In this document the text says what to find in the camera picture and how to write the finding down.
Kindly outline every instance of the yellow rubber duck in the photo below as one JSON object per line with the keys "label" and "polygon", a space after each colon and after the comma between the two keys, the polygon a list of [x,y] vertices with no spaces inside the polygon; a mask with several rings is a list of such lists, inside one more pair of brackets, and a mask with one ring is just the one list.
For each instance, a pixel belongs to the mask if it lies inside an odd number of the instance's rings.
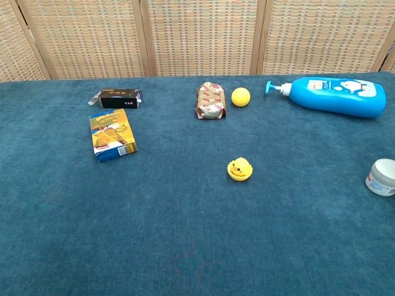
{"label": "yellow rubber duck", "polygon": [[236,181],[244,181],[252,175],[252,166],[245,158],[239,157],[228,164],[228,174]]}

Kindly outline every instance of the white jar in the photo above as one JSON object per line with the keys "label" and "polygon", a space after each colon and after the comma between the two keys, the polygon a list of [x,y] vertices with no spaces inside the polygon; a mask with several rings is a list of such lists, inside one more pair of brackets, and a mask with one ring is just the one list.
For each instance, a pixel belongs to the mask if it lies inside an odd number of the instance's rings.
{"label": "white jar", "polygon": [[387,158],[377,160],[372,165],[365,184],[375,194],[381,196],[395,194],[395,160]]}

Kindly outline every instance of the tennis ball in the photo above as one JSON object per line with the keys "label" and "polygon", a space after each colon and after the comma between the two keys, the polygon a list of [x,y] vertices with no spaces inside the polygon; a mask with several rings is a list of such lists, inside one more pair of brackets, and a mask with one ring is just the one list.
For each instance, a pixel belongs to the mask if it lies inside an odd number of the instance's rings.
{"label": "tennis ball", "polygon": [[232,103],[238,107],[244,107],[249,103],[251,95],[246,88],[236,88],[232,92]]}

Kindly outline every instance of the blue lotion bottle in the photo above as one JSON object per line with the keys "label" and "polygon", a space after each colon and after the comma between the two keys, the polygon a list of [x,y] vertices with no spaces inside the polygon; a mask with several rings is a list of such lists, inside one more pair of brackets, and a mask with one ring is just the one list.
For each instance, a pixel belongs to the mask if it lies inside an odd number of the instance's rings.
{"label": "blue lotion bottle", "polygon": [[379,117],[386,104],[386,96],[380,84],[350,78],[303,77],[281,86],[266,84],[281,91],[293,102],[306,108],[341,113],[356,117]]}

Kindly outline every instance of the table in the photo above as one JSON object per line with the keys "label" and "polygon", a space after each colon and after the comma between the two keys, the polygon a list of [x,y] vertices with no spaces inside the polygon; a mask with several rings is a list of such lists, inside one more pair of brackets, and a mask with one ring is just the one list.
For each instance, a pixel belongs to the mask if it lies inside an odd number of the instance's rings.
{"label": "table", "polygon": [[[1,83],[2,294],[394,295],[395,198],[364,181],[395,158],[395,76],[327,76],[381,83],[384,114],[264,96],[297,75]],[[225,88],[226,119],[196,119],[205,81]],[[87,101],[102,88],[143,103],[127,109],[138,152],[97,163]],[[227,175],[240,156],[245,182]]]}

